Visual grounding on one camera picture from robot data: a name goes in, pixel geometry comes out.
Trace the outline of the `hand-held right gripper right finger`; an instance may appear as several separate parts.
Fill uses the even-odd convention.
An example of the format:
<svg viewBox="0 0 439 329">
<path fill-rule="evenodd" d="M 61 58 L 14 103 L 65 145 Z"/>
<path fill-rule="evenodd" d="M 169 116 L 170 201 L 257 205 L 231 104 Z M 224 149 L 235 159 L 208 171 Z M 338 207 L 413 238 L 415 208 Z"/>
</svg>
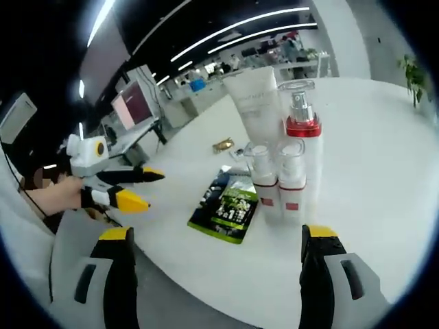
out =
<svg viewBox="0 0 439 329">
<path fill-rule="evenodd" d="M 390 304 L 378 275 L 329 227 L 302 226 L 300 328 L 374 328 Z"/>
</svg>

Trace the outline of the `person's left hand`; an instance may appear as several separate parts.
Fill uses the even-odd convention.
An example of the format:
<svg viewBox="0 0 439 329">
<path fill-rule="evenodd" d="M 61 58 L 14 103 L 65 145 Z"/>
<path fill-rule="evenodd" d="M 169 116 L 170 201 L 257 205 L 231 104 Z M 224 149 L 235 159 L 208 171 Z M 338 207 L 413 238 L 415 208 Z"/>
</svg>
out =
<svg viewBox="0 0 439 329">
<path fill-rule="evenodd" d="M 61 182 L 32 191 L 32 199 L 46 216 L 81 208 L 82 179 L 66 177 Z"/>
</svg>

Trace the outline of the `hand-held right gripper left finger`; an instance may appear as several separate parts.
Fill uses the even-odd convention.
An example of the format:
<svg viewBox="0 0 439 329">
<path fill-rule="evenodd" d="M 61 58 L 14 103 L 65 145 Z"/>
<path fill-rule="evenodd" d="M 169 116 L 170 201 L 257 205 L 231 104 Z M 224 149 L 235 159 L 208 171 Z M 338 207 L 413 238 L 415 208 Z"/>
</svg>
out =
<svg viewBox="0 0 439 329">
<path fill-rule="evenodd" d="M 61 328 L 138 328 L 134 230 L 104 230 L 94 246 L 56 262 L 56 321 Z"/>
</svg>

